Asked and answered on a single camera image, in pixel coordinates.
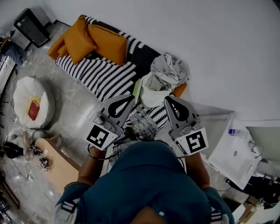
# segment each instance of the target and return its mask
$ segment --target pile of clothes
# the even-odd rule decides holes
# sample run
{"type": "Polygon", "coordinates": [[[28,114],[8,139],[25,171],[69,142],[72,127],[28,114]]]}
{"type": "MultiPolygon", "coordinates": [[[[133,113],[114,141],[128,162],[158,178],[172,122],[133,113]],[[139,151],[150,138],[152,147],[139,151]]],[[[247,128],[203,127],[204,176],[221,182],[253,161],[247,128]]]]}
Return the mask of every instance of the pile of clothes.
{"type": "Polygon", "coordinates": [[[142,77],[142,104],[146,108],[162,105],[164,98],[187,79],[187,70],[181,60],[168,53],[160,55],[152,62],[149,74],[142,77]]]}

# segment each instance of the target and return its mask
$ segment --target shoe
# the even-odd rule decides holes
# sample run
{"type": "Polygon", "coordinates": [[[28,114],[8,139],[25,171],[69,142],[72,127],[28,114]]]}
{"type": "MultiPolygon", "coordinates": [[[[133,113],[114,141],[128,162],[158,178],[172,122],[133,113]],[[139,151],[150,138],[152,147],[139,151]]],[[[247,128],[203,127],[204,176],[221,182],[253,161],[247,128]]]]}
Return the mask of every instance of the shoe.
{"type": "Polygon", "coordinates": [[[25,66],[27,65],[27,63],[28,63],[28,60],[25,60],[25,61],[22,63],[22,66],[21,66],[21,67],[22,67],[22,68],[25,67],[25,66]]]}
{"type": "Polygon", "coordinates": [[[27,51],[27,58],[29,58],[29,56],[33,53],[33,49],[30,49],[27,51]]]}

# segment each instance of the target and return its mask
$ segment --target person's arm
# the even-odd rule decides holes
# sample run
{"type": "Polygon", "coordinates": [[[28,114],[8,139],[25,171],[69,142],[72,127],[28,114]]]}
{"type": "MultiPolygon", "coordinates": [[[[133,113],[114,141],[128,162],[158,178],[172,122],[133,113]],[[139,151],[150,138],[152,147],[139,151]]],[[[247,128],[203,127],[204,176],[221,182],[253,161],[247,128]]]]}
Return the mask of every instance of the person's arm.
{"type": "Polygon", "coordinates": [[[185,164],[187,175],[191,179],[193,179],[193,181],[199,186],[199,188],[206,189],[210,187],[210,178],[203,164],[200,153],[186,156],[185,164]]]}
{"type": "MultiPolygon", "coordinates": [[[[91,155],[98,158],[105,158],[107,151],[101,151],[97,148],[91,149],[91,155]]],[[[86,161],[83,163],[79,170],[78,182],[93,185],[95,181],[100,177],[103,160],[96,160],[87,156],[86,161]]]]}

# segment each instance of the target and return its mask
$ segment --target faucet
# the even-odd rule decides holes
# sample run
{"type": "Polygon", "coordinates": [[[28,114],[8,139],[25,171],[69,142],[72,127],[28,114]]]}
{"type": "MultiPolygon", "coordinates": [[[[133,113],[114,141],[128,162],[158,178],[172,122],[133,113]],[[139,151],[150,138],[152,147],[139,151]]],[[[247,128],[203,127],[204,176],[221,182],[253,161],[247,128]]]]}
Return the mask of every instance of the faucet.
{"type": "Polygon", "coordinates": [[[262,147],[256,145],[256,144],[255,144],[254,142],[252,142],[252,141],[249,141],[249,142],[248,142],[248,146],[250,147],[251,152],[253,152],[253,153],[256,153],[256,152],[254,151],[254,148],[255,148],[255,147],[257,147],[258,149],[262,149],[262,152],[260,153],[260,155],[255,156],[255,159],[258,159],[258,158],[260,158],[260,157],[262,156],[262,154],[263,154],[263,148],[262,148],[262,147]]]}

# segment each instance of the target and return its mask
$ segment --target orange pillow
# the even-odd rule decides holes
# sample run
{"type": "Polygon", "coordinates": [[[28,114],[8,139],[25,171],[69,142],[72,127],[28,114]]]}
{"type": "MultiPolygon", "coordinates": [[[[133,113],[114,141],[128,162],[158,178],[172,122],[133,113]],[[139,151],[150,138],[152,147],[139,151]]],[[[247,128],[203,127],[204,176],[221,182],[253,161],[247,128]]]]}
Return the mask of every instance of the orange pillow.
{"type": "Polygon", "coordinates": [[[58,50],[65,44],[64,42],[64,36],[62,35],[48,50],[48,55],[56,60],[59,57],[58,50]]]}
{"type": "Polygon", "coordinates": [[[94,51],[118,65],[126,62],[126,38],[98,25],[88,25],[88,32],[97,46],[94,51]]]}
{"type": "Polygon", "coordinates": [[[58,50],[58,53],[60,57],[64,57],[65,55],[69,54],[65,44],[58,50]]]}
{"type": "Polygon", "coordinates": [[[85,16],[81,16],[63,36],[73,64],[79,63],[96,48],[88,34],[88,24],[86,23],[85,16]]]}

